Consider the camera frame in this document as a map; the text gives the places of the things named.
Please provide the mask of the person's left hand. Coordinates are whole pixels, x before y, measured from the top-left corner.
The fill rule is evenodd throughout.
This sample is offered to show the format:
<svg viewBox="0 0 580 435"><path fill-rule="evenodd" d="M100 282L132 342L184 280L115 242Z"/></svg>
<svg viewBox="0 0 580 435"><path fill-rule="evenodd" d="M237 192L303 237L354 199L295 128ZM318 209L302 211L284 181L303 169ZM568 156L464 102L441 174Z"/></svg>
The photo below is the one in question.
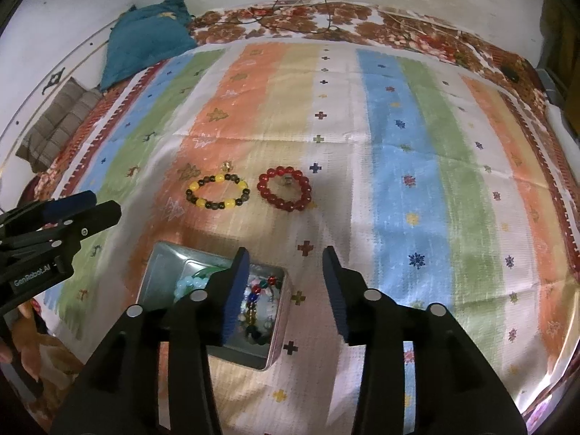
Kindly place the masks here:
<svg viewBox="0 0 580 435"><path fill-rule="evenodd" d="M38 382L41 372L41 355L39 349L39 332L36 325L36 301L30 299L8 314L6 321L12 343L1 338L1 363L12 363L20 357L22 368Z"/></svg>

